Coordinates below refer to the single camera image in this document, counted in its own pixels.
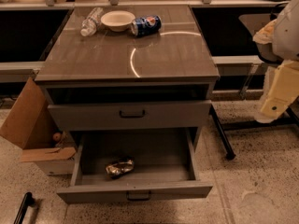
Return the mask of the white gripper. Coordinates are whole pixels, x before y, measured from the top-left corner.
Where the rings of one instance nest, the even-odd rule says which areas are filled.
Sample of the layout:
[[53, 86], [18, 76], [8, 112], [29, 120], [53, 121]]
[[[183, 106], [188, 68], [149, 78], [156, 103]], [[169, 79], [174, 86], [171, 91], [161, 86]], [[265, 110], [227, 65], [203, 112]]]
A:
[[[253, 36], [253, 41], [262, 45], [271, 43], [276, 23], [277, 20], [268, 22]], [[299, 62], [284, 60], [277, 68], [270, 66], [265, 73], [263, 95], [254, 118], [260, 123], [270, 123], [278, 119], [298, 97]]]

